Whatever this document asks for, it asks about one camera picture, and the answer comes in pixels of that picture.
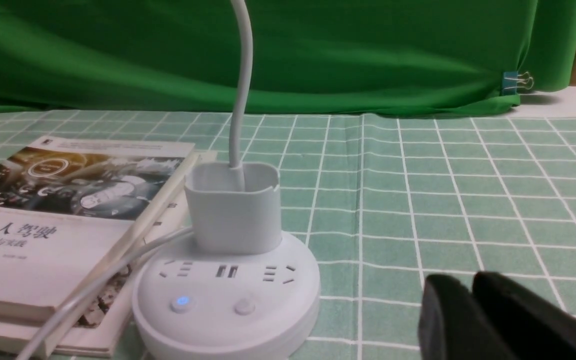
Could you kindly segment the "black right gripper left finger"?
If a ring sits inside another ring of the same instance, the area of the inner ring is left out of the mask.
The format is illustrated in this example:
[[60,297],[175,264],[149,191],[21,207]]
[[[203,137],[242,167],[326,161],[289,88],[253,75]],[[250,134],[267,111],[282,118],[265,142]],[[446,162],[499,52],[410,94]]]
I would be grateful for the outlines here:
[[471,292],[452,276],[425,278],[417,326],[423,360],[514,360]]

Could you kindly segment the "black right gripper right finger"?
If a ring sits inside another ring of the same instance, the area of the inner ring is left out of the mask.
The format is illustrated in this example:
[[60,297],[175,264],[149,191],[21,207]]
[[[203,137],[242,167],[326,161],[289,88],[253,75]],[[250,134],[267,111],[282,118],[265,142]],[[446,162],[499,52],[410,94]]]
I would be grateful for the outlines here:
[[498,272],[476,273],[471,291],[520,360],[576,360],[576,317]]

